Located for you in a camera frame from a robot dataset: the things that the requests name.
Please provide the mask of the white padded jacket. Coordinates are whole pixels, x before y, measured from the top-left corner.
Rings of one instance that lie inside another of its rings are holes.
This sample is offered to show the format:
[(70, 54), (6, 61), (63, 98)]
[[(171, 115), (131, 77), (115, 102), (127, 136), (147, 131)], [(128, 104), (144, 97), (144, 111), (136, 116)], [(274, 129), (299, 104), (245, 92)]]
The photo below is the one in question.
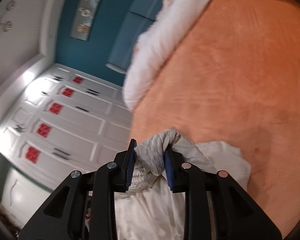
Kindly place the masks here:
[(246, 190), (251, 165), (241, 150), (224, 141), (195, 144), (171, 128), (134, 148), (136, 163), (126, 193), (116, 193), (118, 239), (183, 239), (185, 194), (172, 193), (166, 181), (164, 150), (168, 146), (202, 171), (225, 170)]

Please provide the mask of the white wardrobe with red stickers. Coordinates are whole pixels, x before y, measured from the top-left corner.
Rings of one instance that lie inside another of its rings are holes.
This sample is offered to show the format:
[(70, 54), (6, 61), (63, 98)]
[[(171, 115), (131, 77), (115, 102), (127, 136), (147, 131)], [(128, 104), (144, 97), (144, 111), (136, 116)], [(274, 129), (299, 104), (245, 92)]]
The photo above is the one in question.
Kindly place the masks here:
[(0, 125), (12, 164), (1, 204), (23, 226), (72, 172), (88, 173), (127, 148), (132, 114), (121, 87), (61, 64), (33, 80)]

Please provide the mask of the orange bed blanket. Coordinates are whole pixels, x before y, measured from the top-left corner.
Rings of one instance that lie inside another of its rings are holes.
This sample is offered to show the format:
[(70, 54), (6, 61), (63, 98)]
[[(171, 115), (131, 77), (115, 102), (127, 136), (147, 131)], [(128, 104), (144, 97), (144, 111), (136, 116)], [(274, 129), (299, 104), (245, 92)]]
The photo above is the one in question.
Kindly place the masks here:
[(300, 5), (212, 0), (135, 109), (131, 136), (171, 127), (239, 148), (249, 194), (288, 235), (300, 219)]

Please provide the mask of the white rolled duvet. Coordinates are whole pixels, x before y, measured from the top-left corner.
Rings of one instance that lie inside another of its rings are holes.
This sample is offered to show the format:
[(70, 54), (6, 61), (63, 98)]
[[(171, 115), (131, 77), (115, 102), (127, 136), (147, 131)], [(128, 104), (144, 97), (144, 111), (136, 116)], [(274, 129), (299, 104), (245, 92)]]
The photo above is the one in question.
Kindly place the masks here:
[(122, 97), (134, 111), (160, 68), (212, 0), (163, 0), (154, 23), (137, 38)]

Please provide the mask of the teal upholstered headboard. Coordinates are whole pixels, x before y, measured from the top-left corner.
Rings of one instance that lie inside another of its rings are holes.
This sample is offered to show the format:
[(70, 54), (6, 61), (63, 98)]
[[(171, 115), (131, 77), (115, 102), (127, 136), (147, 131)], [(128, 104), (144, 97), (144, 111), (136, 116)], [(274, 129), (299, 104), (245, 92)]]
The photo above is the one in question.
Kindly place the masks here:
[(163, 0), (134, 0), (126, 13), (106, 66), (126, 74), (138, 36), (155, 21)]

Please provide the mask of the long wall picture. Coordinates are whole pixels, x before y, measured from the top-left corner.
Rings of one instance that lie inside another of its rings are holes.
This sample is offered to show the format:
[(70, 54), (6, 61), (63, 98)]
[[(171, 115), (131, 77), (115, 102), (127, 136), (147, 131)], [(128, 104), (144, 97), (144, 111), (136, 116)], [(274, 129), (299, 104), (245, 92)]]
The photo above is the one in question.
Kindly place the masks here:
[(70, 31), (71, 38), (82, 41), (89, 39), (100, 3), (101, 0), (79, 0)]

